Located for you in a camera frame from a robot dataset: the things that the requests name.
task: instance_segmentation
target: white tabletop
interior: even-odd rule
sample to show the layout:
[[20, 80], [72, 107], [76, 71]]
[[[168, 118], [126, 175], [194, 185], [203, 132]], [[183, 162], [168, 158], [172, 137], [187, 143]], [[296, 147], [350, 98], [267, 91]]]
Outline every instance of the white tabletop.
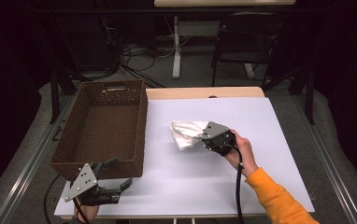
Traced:
[[155, 0], [156, 7], [239, 7], [294, 5], [295, 0]]
[[[100, 207], [98, 217], [235, 217], [236, 170], [220, 155], [195, 147], [179, 150], [169, 127], [172, 119], [214, 121], [250, 139], [257, 163], [285, 187], [308, 212], [314, 212], [277, 117], [267, 98], [149, 100], [143, 176], [134, 178], [118, 204]], [[101, 180], [118, 187], [124, 179]], [[55, 215], [71, 217], [74, 205], [64, 202]], [[241, 184], [242, 212], [264, 214], [254, 191]]]

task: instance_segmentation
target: white cloth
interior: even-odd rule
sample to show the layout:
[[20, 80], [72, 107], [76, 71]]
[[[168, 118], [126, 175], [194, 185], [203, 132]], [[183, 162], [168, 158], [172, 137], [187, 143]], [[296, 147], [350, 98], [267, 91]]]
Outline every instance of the white cloth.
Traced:
[[180, 150], [193, 147], [199, 141], [208, 121], [173, 119], [170, 132]]

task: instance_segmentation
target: black chair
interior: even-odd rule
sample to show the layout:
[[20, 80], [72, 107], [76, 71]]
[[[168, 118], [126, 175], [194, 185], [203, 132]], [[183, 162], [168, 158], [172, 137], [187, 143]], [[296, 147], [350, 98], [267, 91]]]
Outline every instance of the black chair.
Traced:
[[284, 23], [285, 18], [277, 13], [234, 12], [226, 16], [219, 25], [211, 86], [215, 84], [217, 62], [268, 64]]

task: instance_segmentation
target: gray carpet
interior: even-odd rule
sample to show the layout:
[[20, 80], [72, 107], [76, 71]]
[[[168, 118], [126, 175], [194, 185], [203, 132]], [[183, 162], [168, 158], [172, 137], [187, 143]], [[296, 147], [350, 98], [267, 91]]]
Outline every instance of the gray carpet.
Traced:
[[[155, 64], [148, 70], [144, 71], [154, 80], [164, 84], [166, 87], [206, 87], [211, 83], [211, 52], [212, 42], [207, 39], [190, 39], [182, 48], [182, 66], [180, 79], [172, 79], [173, 56], [158, 57]], [[134, 57], [129, 65], [141, 69], [152, 63], [151, 58]], [[261, 77], [264, 67], [257, 68], [257, 77]], [[237, 66], [222, 65], [218, 70], [218, 86], [259, 86], [258, 80], [247, 80], [243, 65]], [[97, 75], [96, 73], [86, 73], [87, 76]], [[129, 74], [117, 74], [105, 78], [105, 80], [132, 79]], [[316, 153], [316, 144], [307, 129], [303, 119], [302, 112], [298, 111], [293, 102], [292, 96], [288, 94], [288, 83], [282, 83], [274, 90], [265, 93], [273, 107], [276, 110], [278, 120], [285, 133], [289, 147], [292, 151], [294, 160], [299, 168], [300, 174], [306, 184], [307, 190], [312, 192], [316, 199], [313, 200], [316, 213], [312, 214], [320, 223], [349, 223], [340, 201], [336, 197], [336, 190], [332, 187], [331, 182], [326, 175], [321, 164], [320, 158]], [[36, 119], [30, 128], [28, 134], [18, 148], [15, 157], [8, 166], [6, 172], [0, 179], [0, 208], [4, 204], [16, 180], [21, 174], [38, 145], [42, 142], [45, 131], [49, 127], [51, 117], [50, 89], [45, 86], [40, 89], [43, 96], [41, 107], [39, 108]], [[321, 134], [323, 143], [329, 151], [332, 159], [342, 176], [343, 181], [348, 187], [350, 195], [357, 207], [357, 173], [351, 163], [346, 159], [336, 140], [336, 130], [331, 118], [328, 102], [325, 98], [315, 93], [315, 122], [318, 131]], [[47, 151], [42, 158], [42, 162], [30, 185], [27, 187], [23, 197], [10, 223], [42, 223], [45, 222], [42, 202], [44, 193], [56, 173], [49, 167], [50, 157], [56, 142], [49, 142], [46, 147]], [[59, 178], [53, 188], [50, 190], [48, 198], [48, 213], [51, 223], [63, 223], [59, 217], [53, 216], [56, 206], [55, 201], [60, 197], [64, 181]], [[247, 217], [246, 223], [270, 223], [266, 217]], [[172, 220], [133, 220], [134, 223], [171, 223]], [[224, 219], [197, 219], [197, 223], [237, 223], [235, 218]], [[107, 220], [97, 220], [96, 223], [111, 223]], [[180, 220], [179, 223], [189, 223], [189, 220]]]

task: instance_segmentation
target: brown woven basket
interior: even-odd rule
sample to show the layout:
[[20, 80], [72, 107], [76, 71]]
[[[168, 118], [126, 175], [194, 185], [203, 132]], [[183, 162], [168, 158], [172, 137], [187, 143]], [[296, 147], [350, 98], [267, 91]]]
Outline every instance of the brown woven basket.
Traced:
[[50, 166], [71, 180], [85, 163], [118, 158], [100, 179], [142, 176], [147, 106], [142, 80], [83, 83]]

